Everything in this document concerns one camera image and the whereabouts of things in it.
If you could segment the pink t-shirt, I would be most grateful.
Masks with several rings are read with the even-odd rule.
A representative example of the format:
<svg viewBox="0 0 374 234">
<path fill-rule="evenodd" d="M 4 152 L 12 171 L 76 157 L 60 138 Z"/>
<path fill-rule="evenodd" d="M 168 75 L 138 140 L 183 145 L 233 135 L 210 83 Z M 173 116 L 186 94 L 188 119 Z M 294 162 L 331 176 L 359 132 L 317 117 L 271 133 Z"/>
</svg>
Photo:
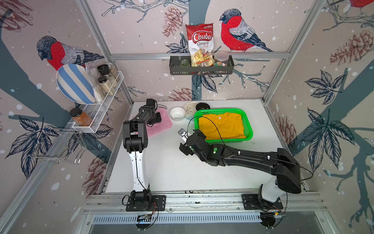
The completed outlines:
<svg viewBox="0 0 374 234">
<path fill-rule="evenodd" d="M 153 127 L 148 127 L 148 121 L 159 112 L 161 114 L 162 121 L 156 123 Z M 131 132 L 138 133 L 141 137 L 151 137 L 162 131 L 165 131 L 172 127 L 172 122 L 167 115 L 166 109 L 161 109 L 161 111 L 156 111 L 155 108 L 150 106 L 142 106 L 139 109 L 139 113 L 129 121 Z"/>
</svg>

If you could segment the yellow t-shirt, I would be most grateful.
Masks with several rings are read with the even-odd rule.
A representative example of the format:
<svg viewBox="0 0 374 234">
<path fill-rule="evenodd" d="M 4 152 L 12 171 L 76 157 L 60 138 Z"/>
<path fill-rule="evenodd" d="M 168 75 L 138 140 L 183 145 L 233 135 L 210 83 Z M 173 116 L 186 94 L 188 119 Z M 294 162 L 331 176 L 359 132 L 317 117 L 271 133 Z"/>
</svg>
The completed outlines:
<svg viewBox="0 0 374 234">
<path fill-rule="evenodd" d="M 203 115 L 204 126 L 200 129 L 206 136 L 206 140 L 246 138 L 242 117 L 236 113 L 224 113 L 220 115 Z"/>
</svg>

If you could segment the dark red t-shirt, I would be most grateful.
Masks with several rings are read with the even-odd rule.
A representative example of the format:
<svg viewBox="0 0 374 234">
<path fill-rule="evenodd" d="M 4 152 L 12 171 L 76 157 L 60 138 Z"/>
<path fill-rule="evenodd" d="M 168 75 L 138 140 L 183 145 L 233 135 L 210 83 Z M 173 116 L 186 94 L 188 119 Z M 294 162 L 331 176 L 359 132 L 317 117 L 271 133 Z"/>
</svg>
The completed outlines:
<svg viewBox="0 0 374 234">
<path fill-rule="evenodd" d="M 199 129 L 203 128 L 204 122 L 205 122 L 204 119 L 205 119 L 204 117 L 199 117 L 199 120 L 198 120 L 199 121 Z"/>
</svg>

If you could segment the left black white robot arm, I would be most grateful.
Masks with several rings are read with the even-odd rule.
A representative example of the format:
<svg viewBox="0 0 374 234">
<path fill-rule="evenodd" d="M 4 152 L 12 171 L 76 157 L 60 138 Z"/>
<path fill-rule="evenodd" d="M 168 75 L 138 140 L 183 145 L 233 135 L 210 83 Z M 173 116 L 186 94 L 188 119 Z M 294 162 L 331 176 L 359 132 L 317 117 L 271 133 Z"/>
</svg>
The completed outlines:
<svg viewBox="0 0 374 234">
<path fill-rule="evenodd" d="M 149 98 L 134 118 L 123 123 L 123 146 L 129 153 L 133 171 L 130 201 L 134 205 L 153 204 L 145 173 L 144 151 L 148 146 L 147 124 L 161 121 L 161 115 L 156 109 L 157 101 Z"/>
</svg>

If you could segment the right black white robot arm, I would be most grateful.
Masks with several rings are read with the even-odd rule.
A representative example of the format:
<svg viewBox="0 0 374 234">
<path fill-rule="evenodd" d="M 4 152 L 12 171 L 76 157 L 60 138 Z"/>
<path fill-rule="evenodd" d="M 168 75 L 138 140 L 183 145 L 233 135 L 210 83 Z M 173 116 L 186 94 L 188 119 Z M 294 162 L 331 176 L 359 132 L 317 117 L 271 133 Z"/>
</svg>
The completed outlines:
<svg viewBox="0 0 374 234">
<path fill-rule="evenodd" d="M 196 155 L 211 166 L 239 166 L 272 175 L 267 183 L 261 184 L 258 194 L 242 195 L 246 210 L 282 209 L 280 196 L 284 193 L 300 194 L 302 191 L 300 164 L 283 148 L 275 152 L 254 152 L 225 144 L 211 145 L 198 129 L 191 135 L 180 129 L 178 134 L 185 141 L 179 149 L 187 156 Z"/>
</svg>

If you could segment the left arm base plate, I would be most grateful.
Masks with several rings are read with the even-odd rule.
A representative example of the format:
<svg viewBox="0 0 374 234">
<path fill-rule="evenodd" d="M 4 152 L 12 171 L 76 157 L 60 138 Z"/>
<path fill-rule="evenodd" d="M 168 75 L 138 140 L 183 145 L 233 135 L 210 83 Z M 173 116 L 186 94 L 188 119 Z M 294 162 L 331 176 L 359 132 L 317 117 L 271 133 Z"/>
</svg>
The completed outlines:
<svg viewBox="0 0 374 234">
<path fill-rule="evenodd" d="M 166 198 L 165 195 L 151 196 L 147 194 L 142 195 L 140 198 L 130 195 L 128 201 L 125 203 L 126 211 L 164 211 Z"/>
</svg>

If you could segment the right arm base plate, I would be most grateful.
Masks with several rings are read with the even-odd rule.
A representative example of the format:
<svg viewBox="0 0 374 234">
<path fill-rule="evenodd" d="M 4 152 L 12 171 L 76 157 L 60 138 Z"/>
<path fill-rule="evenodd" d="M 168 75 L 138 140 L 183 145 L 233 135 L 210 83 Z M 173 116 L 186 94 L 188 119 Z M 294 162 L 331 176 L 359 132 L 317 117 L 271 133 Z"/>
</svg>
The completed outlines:
<svg viewBox="0 0 374 234">
<path fill-rule="evenodd" d="M 261 195 L 258 194 L 242 194 L 241 198 L 245 210 L 260 210 L 263 212 L 268 212 L 271 210 L 283 209 L 283 204 L 280 198 L 278 198 L 275 202 L 266 201 L 261 197 Z"/>
</svg>

